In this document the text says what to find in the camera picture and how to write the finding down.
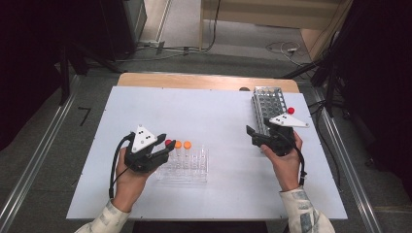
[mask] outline red cap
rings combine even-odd
[[[294,114],[294,108],[288,108],[288,114],[290,115]]]

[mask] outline white sleeve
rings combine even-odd
[[[112,201],[106,204],[99,217],[82,226],[76,233],[119,233],[130,213],[124,213],[113,206]]]
[[[288,213],[291,233],[334,232],[329,219],[312,206],[302,187],[280,192],[280,195]]]

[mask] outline person's left hand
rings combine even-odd
[[[124,164],[124,155],[126,148],[120,149],[119,162],[116,167],[116,176],[118,176],[127,166]],[[112,204],[124,213],[130,213],[133,204],[137,201],[143,192],[148,177],[155,171],[149,173],[135,173],[127,169],[116,181],[116,195]]]

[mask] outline floor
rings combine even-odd
[[[146,3],[150,6],[152,3],[160,4],[160,1],[147,0]],[[162,4],[162,7],[157,7],[160,12],[164,12],[167,2],[163,1]],[[198,21],[194,20],[196,4],[196,1],[172,0],[161,33],[158,34],[158,30],[153,29],[155,33],[151,34],[148,27],[148,33],[143,34],[147,36],[145,41],[164,41],[167,47],[195,47],[198,39],[198,31],[195,31]],[[210,32],[213,30],[209,29],[208,21],[204,23],[203,41],[206,46],[210,42]],[[300,47],[294,54],[281,51],[282,46],[297,48],[297,45]],[[146,49],[139,50],[128,59],[115,64],[129,72],[277,78],[295,70],[299,64],[311,62],[306,54],[306,48],[302,45],[299,31],[296,29],[218,21],[217,39],[213,49],[208,52],[183,56],[181,51],[163,50],[161,54],[156,54],[157,50]],[[71,106],[67,109],[65,119],[60,122],[58,131],[53,135],[52,143],[45,151],[42,166],[37,175],[32,177],[31,187],[20,203],[14,220],[8,226],[9,232],[74,232],[87,222],[70,221],[65,218],[106,100],[112,86],[116,85],[119,79],[119,74],[111,73],[93,61],[90,61],[90,67],[92,68],[87,77],[73,76],[72,85],[76,88],[73,88],[75,96]],[[294,78],[308,105],[318,101],[315,89],[308,81],[312,75],[313,72],[308,72]],[[42,143],[43,135],[47,133],[56,112],[60,111],[59,97],[58,90],[27,122],[17,138],[6,149],[0,151],[0,202],[3,205],[9,200],[11,191],[17,185],[30,159],[36,154],[36,148]],[[84,109],[90,109],[85,121]],[[341,110],[334,110],[334,121],[380,223],[380,232],[407,232],[406,229],[412,226],[411,201],[404,192],[400,180],[391,173],[378,171],[373,166],[365,166],[369,155],[363,148],[356,127],[343,117]],[[338,160],[338,167],[334,166],[332,155],[336,156],[336,152],[325,122],[321,119],[319,123],[321,134],[327,142],[323,143],[326,158],[337,181],[338,173],[340,174],[340,194],[348,214],[346,220],[332,220],[336,232],[379,232],[370,231],[365,226],[342,164]],[[282,232],[286,221],[273,220],[266,224],[269,232]],[[131,232],[132,227],[132,222],[129,222],[121,232]]]

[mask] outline hand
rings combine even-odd
[[[124,164],[124,155],[126,148],[120,149],[119,162],[116,167],[116,176],[118,176],[127,166]],[[130,213],[133,204],[137,201],[143,192],[146,180],[155,171],[149,173],[135,173],[127,169],[116,181],[116,195],[112,204],[120,211]]]
[[[302,140],[296,132],[293,132],[296,146],[301,150]],[[299,155],[295,149],[285,156],[278,156],[267,145],[260,147],[263,153],[269,158],[273,164],[273,170],[278,178],[279,185],[282,191],[290,191],[299,187],[298,173],[299,173]]]

